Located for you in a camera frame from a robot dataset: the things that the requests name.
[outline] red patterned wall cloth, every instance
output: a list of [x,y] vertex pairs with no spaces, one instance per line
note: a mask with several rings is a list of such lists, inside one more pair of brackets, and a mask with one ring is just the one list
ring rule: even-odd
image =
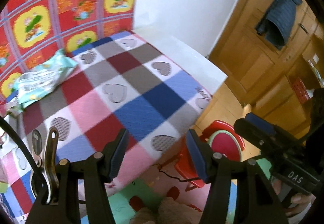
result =
[[14,80],[64,47],[132,29],[135,0],[9,0],[0,17],[0,102]]

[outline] hand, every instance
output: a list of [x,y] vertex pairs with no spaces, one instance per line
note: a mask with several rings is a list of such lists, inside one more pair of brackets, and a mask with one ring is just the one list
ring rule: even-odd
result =
[[[281,191],[281,181],[279,179],[276,179],[272,183],[272,186],[274,191],[278,195]],[[316,197],[313,194],[307,196],[301,193],[297,193],[296,195],[291,197],[291,203],[297,204],[297,206],[291,208],[284,208],[283,210],[285,211],[286,216],[288,217],[296,215],[302,212],[308,206],[309,203],[313,203],[315,198]]]

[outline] red stool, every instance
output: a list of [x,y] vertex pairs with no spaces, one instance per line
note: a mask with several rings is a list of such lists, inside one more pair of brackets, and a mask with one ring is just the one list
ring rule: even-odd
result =
[[[217,131],[220,132],[211,143],[212,150],[225,154],[230,160],[240,161],[241,151],[245,149],[245,144],[241,136],[235,133],[233,126],[228,123],[220,120],[214,121],[202,132],[200,140],[202,142],[207,142],[209,137]],[[181,151],[176,156],[166,161],[162,167],[177,160],[174,168],[184,179],[196,178],[198,176],[187,149],[185,139],[182,141]],[[197,187],[202,188],[204,185],[205,183],[202,180],[190,181],[185,191],[187,192]]]

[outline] bolt head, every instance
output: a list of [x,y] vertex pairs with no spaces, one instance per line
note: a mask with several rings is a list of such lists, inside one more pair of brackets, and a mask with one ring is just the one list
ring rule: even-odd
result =
[[102,152],[96,152],[93,157],[95,157],[95,159],[99,159],[103,156]]
[[221,158],[223,157],[223,155],[222,155],[221,153],[214,153],[214,154],[213,154],[213,157],[214,157],[215,159],[221,159]]
[[62,159],[60,162],[59,162],[59,164],[61,165],[61,166],[65,166],[66,164],[68,163],[68,160],[67,159]]
[[254,159],[249,159],[247,162],[252,166],[255,166],[257,164],[256,160]]

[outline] black cable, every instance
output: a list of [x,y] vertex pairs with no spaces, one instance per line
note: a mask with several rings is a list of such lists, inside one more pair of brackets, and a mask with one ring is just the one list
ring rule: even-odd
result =
[[31,168],[33,169],[34,173],[38,176],[38,178],[40,179],[40,181],[42,182],[42,184],[43,185],[46,185],[45,178],[44,178],[43,174],[41,173],[41,170],[37,167],[37,165],[36,165],[36,163],[35,163],[35,161],[33,159],[33,156],[31,155],[31,153],[27,149],[26,145],[20,139],[20,137],[18,136],[18,134],[15,132],[15,130],[12,129],[12,127],[10,126],[10,124],[7,123],[7,121],[5,119],[3,119],[1,116],[0,116],[0,127],[9,135],[9,137],[20,148],[20,150],[22,151],[22,153],[26,157],[28,163],[30,164]]
[[159,172],[165,174],[166,176],[170,177],[170,178],[173,178],[173,179],[177,179],[179,182],[181,183],[184,183],[184,182],[190,182],[190,181],[195,181],[195,180],[201,180],[199,177],[196,177],[196,178],[190,178],[190,179],[186,179],[186,180],[181,180],[179,177],[176,177],[176,176],[171,176],[169,174],[167,174],[166,172],[162,171],[162,165],[161,164],[155,164],[154,166],[159,166]]

